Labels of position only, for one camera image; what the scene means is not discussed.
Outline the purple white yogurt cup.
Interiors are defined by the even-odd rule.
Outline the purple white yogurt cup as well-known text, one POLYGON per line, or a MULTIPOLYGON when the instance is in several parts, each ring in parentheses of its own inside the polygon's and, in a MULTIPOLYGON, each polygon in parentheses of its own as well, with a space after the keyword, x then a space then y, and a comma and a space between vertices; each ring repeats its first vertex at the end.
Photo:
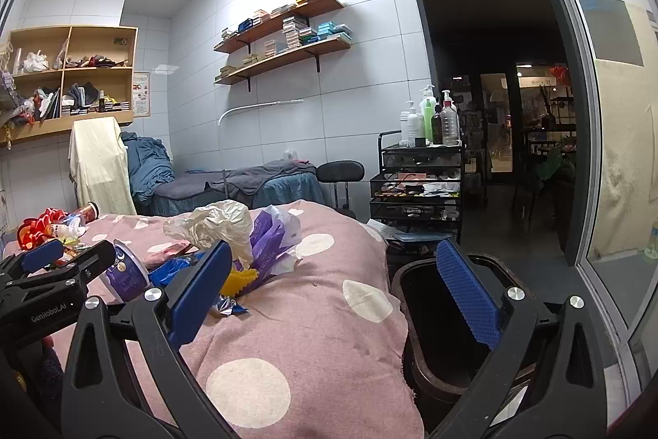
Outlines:
POLYGON ((115 239, 115 261, 100 274, 100 280, 115 299, 124 303, 143 294, 150 286, 148 273, 130 246, 115 239))

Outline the white plastic bag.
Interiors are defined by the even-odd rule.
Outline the white plastic bag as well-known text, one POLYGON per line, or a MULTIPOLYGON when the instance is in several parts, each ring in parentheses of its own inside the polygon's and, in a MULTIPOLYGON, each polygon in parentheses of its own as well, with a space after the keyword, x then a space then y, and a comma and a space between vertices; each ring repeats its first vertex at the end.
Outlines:
POLYGON ((163 224, 165 235, 185 239, 199 250, 210 250, 215 243, 226 242, 232 260, 242 269, 249 269, 253 263, 252 230, 249 208, 236 200, 221 200, 196 207, 191 213, 166 219, 163 224))

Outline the yellow foam fruit net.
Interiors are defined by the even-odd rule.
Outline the yellow foam fruit net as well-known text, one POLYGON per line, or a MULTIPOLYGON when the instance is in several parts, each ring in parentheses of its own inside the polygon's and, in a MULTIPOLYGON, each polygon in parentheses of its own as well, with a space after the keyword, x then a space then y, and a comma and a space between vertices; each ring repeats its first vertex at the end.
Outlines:
POLYGON ((220 294, 226 297, 238 296, 259 277, 256 269, 231 269, 231 272, 222 285, 220 294))

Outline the purple plastic wrapper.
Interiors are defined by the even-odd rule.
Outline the purple plastic wrapper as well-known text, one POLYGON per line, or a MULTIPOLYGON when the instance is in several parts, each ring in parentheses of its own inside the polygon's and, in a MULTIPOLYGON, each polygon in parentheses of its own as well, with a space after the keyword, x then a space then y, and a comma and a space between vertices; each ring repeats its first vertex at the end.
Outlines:
POLYGON ((298 262, 294 249, 301 241, 301 220, 294 209, 288 211, 273 205, 263 208, 250 235, 251 267, 257 271, 257 278, 248 289, 258 288, 269 277, 292 272, 298 262))

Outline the dark brown trash bin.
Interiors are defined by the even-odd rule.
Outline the dark brown trash bin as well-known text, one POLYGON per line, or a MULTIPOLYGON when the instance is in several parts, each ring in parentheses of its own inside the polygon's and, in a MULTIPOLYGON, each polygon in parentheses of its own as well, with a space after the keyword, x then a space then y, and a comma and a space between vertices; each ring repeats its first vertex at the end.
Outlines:
POLYGON ((434 260, 401 267, 393 291, 408 323, 404 377, 425 432, 432 433, 467 392, 490 349, 470 332, 434 260))

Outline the red decoration pile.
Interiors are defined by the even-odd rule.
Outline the red decoration pile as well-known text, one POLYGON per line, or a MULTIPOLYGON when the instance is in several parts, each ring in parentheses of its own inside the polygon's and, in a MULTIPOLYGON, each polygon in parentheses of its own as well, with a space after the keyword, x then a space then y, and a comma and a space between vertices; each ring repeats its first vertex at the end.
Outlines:
POLYGON ((23 251, 31 251, 53 238, 51 227, 67 216, 59 208, 46 208, 38 217, 26 218, 17 228, 17 242, 23 251))

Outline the blue snack wrapper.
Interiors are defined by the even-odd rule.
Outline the blue snack wrapper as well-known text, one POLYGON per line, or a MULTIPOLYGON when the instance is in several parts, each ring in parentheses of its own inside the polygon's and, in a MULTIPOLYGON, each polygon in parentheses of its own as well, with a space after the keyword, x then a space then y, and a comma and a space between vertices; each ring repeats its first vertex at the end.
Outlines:
POLYGON ((169 258, 161 266, 153 269, 153 271, 148 274, 148 278, 157 288, 166 288, 166 286, 172 282, 174 277, 176 277, 178 272, 194 266, 201 258, 203 258, 203 255, 203 252, 194 252, 191 254, 175 256, 175 258, 169 258))

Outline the cream towel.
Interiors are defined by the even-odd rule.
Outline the cream towel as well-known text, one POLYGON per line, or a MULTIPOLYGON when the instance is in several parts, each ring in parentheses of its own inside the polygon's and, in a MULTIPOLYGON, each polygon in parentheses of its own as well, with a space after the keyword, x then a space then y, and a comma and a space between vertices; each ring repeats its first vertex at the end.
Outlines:
POLYGON ((69 176, 79 205, 94 202, 102 214, 135 215, 127 147, 114 117, 75 121, 69 138, 69 176))

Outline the wooden cubby cabinet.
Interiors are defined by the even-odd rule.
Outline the wooden cubby cabinet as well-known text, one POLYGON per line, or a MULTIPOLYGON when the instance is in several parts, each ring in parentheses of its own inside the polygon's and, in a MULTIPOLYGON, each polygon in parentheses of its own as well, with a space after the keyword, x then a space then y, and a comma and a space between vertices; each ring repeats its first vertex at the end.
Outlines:
POLYGON ((64 134, 80 119, 134 117, 134 27, 14 30, 1 46, 1 143, 64 134))

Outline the massage bed with blue cover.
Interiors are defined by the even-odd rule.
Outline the massage bed with blue cover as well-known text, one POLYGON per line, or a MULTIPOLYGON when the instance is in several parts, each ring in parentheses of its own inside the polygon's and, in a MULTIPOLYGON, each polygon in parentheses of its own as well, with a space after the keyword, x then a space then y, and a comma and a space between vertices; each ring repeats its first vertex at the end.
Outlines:
POLYGON ((280 159, 237 170, 176 175, 160 139, 130 131, 120 138, 127 148, 130 192, 139 215, 175 216, 220 200, 236 200, 250 209, 296 200, 326 201, 317 170, 307 162, 280 159))

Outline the pink polka dot blanket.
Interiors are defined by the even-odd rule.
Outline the pink polka dot blanket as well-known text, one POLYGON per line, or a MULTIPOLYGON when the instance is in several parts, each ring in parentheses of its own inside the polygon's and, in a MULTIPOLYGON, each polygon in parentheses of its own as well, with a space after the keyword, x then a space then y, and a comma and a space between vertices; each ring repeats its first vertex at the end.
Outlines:
POLYGON ((296 202, 294 269, 208 318, 182 354, 243 438, 419 438, 403 376, 407 322, 377 232, 296 202))

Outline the green potted plant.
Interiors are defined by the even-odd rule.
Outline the green potted plant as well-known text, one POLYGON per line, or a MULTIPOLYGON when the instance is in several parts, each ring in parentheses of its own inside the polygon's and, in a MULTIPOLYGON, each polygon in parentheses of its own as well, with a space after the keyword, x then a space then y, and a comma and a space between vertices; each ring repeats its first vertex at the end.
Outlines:
POLYGON ((574 143, 554 145, 536 168, 542 183, 553 178, 564 179, 573 183, 577 174, 577 145, 574 143))

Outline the black mesh trolley cart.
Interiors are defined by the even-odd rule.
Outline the black mesh trolley cart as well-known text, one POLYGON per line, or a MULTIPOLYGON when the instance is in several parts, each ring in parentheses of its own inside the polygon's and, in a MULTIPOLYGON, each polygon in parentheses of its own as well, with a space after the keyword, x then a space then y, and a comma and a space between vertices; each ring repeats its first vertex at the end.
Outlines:
POLYGON ((407 233, 462 238, 465 149, 387 145, 398 130, 378 135, 378 173, 370 179, 370 218, 407 233))

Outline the black salon stool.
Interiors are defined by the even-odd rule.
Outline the black salon stool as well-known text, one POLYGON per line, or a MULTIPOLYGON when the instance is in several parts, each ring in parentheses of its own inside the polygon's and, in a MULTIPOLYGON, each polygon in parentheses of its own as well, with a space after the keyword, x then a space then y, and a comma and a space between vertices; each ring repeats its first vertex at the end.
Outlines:
POLYGON ((356 219, 356 213, 350 208, 349 185, 358 183, 365 177, 365 167, 357 160, 334 160, 317 168, 317 178, 321 184, 330 184, 334 194, 334 208, 343 216, 356 219), (338 185, 343 184, 345 199, 340 203, 338 185))

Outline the clear pump bottle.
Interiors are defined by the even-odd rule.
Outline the clear pump bottle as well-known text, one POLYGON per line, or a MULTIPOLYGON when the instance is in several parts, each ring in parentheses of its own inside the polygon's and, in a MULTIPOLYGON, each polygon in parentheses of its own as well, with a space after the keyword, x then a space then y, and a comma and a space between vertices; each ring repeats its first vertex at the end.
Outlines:
POLYGON ((461 141, 459 135, 459 113, 453 104, 451 93, 443 90, 443 108, 439 112, 442 118, 443 143, 446 146, 458 145, 461 141))

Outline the green pump bottle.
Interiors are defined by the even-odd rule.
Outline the green pump bottle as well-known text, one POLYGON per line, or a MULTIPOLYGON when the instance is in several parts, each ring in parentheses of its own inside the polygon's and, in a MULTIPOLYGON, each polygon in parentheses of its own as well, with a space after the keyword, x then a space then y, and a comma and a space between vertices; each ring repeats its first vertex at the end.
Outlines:
POLYGON ((420 113, 423 117, 424 135, 426 143, 434 143, 433 117, 435 114, 436 98, 434 95, 434 86, 427 85, 423 89, 423 99, 420 101, 420 113))

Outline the glass sliding door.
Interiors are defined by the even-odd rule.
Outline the glass sliding door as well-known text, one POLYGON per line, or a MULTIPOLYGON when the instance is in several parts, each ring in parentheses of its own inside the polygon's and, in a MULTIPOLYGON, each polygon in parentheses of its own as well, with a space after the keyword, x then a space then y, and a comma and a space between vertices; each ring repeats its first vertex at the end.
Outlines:
POLYGON ((657 368, 657 0, 570 2, 591 156, 578 261, 633 400, 657 368))

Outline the lower wooden wall shelf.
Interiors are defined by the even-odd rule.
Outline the lower wooden wall shelf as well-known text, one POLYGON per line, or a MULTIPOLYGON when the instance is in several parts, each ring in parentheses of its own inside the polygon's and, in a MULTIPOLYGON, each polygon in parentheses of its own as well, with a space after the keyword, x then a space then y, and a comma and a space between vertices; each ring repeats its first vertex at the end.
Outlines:
POLYGON ((307 46, 294 48, 292 50, 283 51, 277 55, 258 61, 257 63, 250 63, 249 65, 232 71, 225 77, 218 74, 214 82, 218 85, 234 85, 241 80, 250 81, 253 77, 259 74, 273 71, 285 66, 290 66, 293 63, 300 63, 300 61, 312 58, 315 60, 315 70, 320 71, 319 58, 329 53, 347 50, 351 47, 351 42, 338 35, 331 38, 320 40, 314 44, 307 44, 307 46))

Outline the wooden wall shelf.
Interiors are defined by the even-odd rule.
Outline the wooden wall shelf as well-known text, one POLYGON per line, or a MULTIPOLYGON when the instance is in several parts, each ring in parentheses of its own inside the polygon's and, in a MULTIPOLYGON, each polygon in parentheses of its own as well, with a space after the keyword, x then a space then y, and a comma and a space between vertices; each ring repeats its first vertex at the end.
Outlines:
POLYGON ((292 50, 283 51, 277 55, 258 61, 257 63, 250 63, 249 65, 232 71, 225 77, 218 74, 214 82, 218 85, 234 85, 241 80, 250 81, 253 77, 259 74, 273 71, 285 66, 290 66, 293 63, 300 63, 300 61, 312 58, 315 60, 315 70, 320 71, 319 58, 329 53, 347 50, 351 47, 351 42, 338 35, 331 38, 320 40, 314 44, 307 44, 307 46, 294 48, 292 50))
POLYGON ((305 23, 309 23, 311 18, 341 9, 343 9, 343 4, 339 0, 309 0, 223 40, 214 47, 214 51, 232 53, 243 47, 249 47, 252 42, 281 31, 283 20, 288 17, 298 17, 305 23))

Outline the upper wooden wall shelf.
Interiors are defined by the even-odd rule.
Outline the upper wooden wall shelf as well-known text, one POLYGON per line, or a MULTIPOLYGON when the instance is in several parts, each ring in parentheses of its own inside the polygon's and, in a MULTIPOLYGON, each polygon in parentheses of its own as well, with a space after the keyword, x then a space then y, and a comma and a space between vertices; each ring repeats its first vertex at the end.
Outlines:
POLYGON ((305 23, 309 23, 311 18, 341 9, 343 9, 343 4, 339 0, 309 0, 223 40, 214 47, 214 51, 232 53, 243 47, 249 47, 252 42, 281 31, 283 20, 288 17, 298 17, 305 23))

